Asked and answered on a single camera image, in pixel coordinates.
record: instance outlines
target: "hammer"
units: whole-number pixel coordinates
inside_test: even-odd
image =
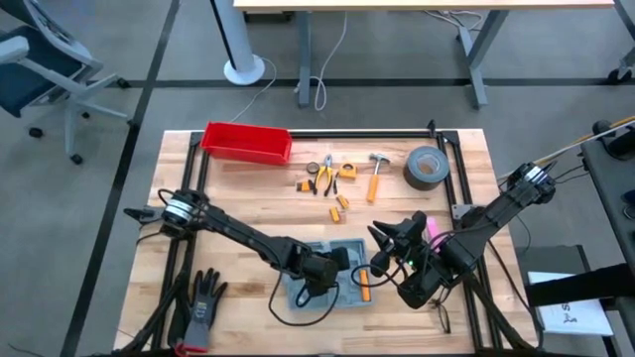
[[[370,160],[376,160],[377,165],[375,165],[375,174],[373,174],[373,177],[370,179],[370,186],[368,186],[368,195],[366,195],[366,200],[374,202],[375,193],[377,193],[377,184],[379,183],[379,165],[381,165],[382,160],[386,161],[386,163],[390,163],[390,160],[381,154],[370,154]]]

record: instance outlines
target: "duct tape roll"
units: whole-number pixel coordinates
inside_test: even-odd
[[[404,179],[418,190],[431,190],[449,174],[447,156],[434,147],[413,150],[404,166]]]

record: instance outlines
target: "white paper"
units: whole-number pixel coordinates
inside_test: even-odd
[[[563,273],[529,272],[531,284],[573,276]],[[599,299],[559,303],[538,307],[545,332],[612,336],[613,329]]]

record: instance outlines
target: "gray carpet floor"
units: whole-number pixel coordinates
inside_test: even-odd
[[[116,71],[145,80],[170,8],[169,1],[43,0],[44,6],[93,54]],[[635,15],[635,6],[624,4]],[[314,66],[341,29],[341,13],[313,15]],[[0,30],[17,22],[0,12]],[[290,24],[253,24],[254,51],[272,60],[281,78],[297,77],[297,31]],[[455,28],[423,13],[351,13],[347,37],[327,78],[465,78]],[[605,77],[635,45],[616,13],[606,10],[518,11],[510,14],[483,64],[488,78]],[[170,34],[159,80],[223,79],[224,52],[206,0],[184,0]],[[266,77],[271,77],[269,68]],[[122,188],[96,290],[77,355],[112,346],[132,260],[137,224],[122,209],[146,202],[163,131],[202,129],[227,121],[259,88],[154,89]],[[635,86],[491,86],[490,105],[471,108],[468,87],[331,87],[322,112],[299,109],[293,88],[261,95],[240,122],[288,128],[483,128],[497,173],[546,155],[586,134],[597,120],[635,114]],[[142,90],[106,89],[97,101],[133,115]],[[79,126],[85,162],[64,156],[58,108],[28,109],[22,120],[0,112],[0,355],[21,346],[59,355],[119,165],[128,127],[94,116]],[[46,131],[41,140],[27,127]],[[576,166],[576,153],[555,172]],[[522,214],[533,246],[582,244],[590,265],[622,261],[589,178],[559,187],[548,205]],[[515,245],[527,233],[511,224]],[[624,355],[633,355],[618,326]],[[549,350],[602,355],[599,339],[549,336]]]

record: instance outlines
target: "hammer head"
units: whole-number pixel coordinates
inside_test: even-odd
[[[386,163],[390,163],[390,159],[381,154],[370,154],[370,160],[377,160],[377,164],[381,163],[382,160]]]

